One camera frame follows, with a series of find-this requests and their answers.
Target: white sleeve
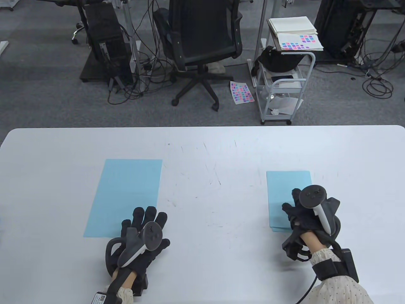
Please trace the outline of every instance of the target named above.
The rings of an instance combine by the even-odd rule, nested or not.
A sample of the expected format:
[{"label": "white sleeve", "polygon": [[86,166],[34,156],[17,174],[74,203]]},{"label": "white sleeve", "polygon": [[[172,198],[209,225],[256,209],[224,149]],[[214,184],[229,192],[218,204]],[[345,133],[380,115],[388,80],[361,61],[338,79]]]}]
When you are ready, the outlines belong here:
[{"label": "white sleeve", "polygon": [[[315,252],[311,258],[312,266],[319,262],[340,259],[326,248]],[[363,287],[349,276],[335,276],[321,282],[309,293],[310,304],[373,304]]]},{"label": "white sleeve", "polygon": [[120,287],[117,292],[117,297],[122,299],[122,304],[134,304],[134,296],[133,296],[132,289],[130,289],[130,288]]}]

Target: forearm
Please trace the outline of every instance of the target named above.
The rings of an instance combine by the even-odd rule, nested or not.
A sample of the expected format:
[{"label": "forearm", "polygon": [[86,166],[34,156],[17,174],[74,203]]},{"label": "forearm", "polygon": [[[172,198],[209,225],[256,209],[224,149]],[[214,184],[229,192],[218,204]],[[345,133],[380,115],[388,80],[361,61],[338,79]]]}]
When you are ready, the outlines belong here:
[{"label": "forearm", "polygon": [[[118,274],[118,268],[113,273],[112,281],[114,281],[116,279],[117,274]],[[121,287],[132,289],[132,285],[134,284],[135,279],[136,279],[136,273],[131,272]]]},{"label": "forearm", "polygon": [[305,245],[309,248],[309,251],[314,254],[315,252],[326,248],[325,245],[323,245],[318,237],[316,236],[315,233],[313,232],[305,232],[304,234],[301,235],[301,239],[304,241]]}]

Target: chair base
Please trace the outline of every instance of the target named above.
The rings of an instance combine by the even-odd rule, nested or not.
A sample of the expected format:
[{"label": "chair base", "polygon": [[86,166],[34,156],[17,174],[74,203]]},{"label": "chair base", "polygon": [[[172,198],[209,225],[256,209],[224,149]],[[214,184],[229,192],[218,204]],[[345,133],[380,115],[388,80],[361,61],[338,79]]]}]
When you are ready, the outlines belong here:
[{"label": "chair base", "polygon": [[219,75],[208,73],[203,65],[197,66],[197,73],[194,72],[179,72],[173,71],[171,73],[171,81],[175,82],[176,77],[179,78],[189,78],[191,81],[176,95],[176,98],[172,100],[172,106],[176,107],[179,104],[179,100],[184,96],[188,91],[190,91],[196,84],[200,83],[204,86],[207,92],[214,99],[215,103],[212,105],[212,109],[218,112],[220,108],[220,102],[218,96],[215,94],[211,85],[208,83],[208,80],[229,80],[233,81],[233,76],[230,75]]}]

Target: black bag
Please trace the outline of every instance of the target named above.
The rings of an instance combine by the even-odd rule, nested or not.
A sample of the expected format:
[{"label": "black bag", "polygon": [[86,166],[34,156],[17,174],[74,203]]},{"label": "black bag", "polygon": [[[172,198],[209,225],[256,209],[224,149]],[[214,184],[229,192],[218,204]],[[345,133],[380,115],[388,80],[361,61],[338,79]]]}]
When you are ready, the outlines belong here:
[{"label": "black bag", "polygon": [[295,69],[303,58],[304,55],[282,55],[281,52],[269,45],[255,60],[254,67],[250,73],[252,76],[257,76],[259,62],[270,72],[285,73]]}]

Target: chair wheel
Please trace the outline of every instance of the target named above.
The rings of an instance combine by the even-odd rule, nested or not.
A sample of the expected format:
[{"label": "chair wheel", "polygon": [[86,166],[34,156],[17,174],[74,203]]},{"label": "chair wheel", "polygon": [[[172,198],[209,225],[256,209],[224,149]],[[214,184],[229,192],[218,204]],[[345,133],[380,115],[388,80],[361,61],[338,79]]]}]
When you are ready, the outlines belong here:
[{"label": "chair wheel", "polygon": [[220,105],[217,103],[214,103],[211,107],[215,112],[218,112],[218,110],[220,109]]},{"label": "chair wheel", "polygon": [[177,81],[176,75],[171,74],[171,75],[170,75],[170,82],[171,82],[171,83],[175,83],[176,81]]},{"label": "chair wheel", "polygon": [[179,104],[179,99],[178,98],[175,98],[175,99],[172,100],[172,106],[177,107],[178,104]]}]

